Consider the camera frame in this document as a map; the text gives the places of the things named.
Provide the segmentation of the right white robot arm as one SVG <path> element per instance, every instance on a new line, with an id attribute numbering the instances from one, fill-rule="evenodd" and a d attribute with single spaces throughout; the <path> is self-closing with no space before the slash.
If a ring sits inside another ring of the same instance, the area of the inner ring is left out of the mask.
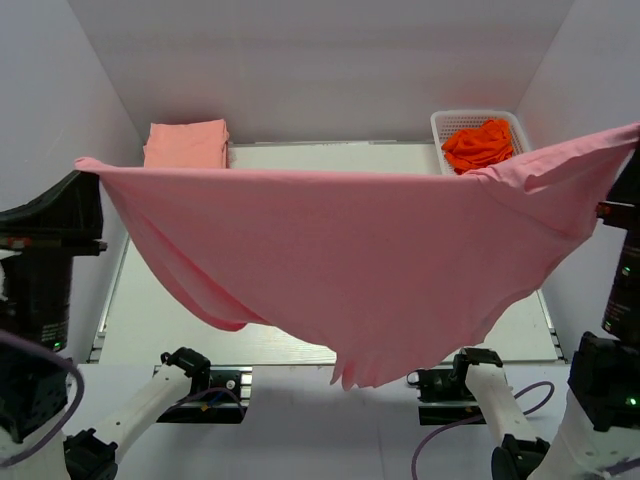
<path id="1" fill-rule="evenodd" d="M 474 399 L 494 448 L 494 479 L 624 479 L 639 470 L 639 157 L 633 155 L 597 209 L 626 233 L 601 334 L 585 332 L 563 397 L 550 400 L 555 430 L 525 407 L 496 352 L 464 348 L 453 390 Z"/>

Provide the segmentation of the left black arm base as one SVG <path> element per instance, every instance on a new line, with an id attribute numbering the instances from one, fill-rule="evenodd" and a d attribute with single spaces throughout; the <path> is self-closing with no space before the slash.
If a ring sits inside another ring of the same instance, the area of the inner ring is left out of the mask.
<path id="1" fill-rule="evenodd" d="M 251 367 L 213 366 L 208 379 L 192 388 L 190 401 L 170 407 L 157 422 L 239 425 L 248 410 L 251 385 Z"/>

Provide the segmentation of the pink t-shirt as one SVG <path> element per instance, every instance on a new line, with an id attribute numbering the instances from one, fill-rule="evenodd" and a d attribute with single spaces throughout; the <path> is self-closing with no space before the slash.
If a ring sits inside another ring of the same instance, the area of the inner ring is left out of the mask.
<path id="1" fill-rule="evenodd" d="M 202 322 L 279 328 L 378 387 L 482 343 L 592 235 L 638 141 L 633 123 L 460 176 L 75 166 Z"/>

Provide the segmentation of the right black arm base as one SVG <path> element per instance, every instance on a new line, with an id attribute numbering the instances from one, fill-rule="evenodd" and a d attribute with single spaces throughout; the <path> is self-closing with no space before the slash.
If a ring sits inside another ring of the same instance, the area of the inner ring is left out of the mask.
<path id="1" fill-rule="evenodd" d="M 485 423 L 475 397 L 451 378 L 452 373 L 452 368 L 419 369 L 406 376 L 407 385 L 418 394 L 421 426 L 444 426 L 461 420 Z"/>

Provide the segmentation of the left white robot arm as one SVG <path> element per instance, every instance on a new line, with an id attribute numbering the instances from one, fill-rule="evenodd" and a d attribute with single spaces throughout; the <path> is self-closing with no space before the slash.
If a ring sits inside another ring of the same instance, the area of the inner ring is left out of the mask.
<path id="1" fill-rule="evenodd" d="M 74 261 L 106 251 L 99 179 L 73 171 L 1 214 L 1 476 L 113 479 L 124 455 L 171 408 L 205 396 L 210 361 L 182 347 L 97 426 L 64 428 L 86 394 L 68 342 Z"/>

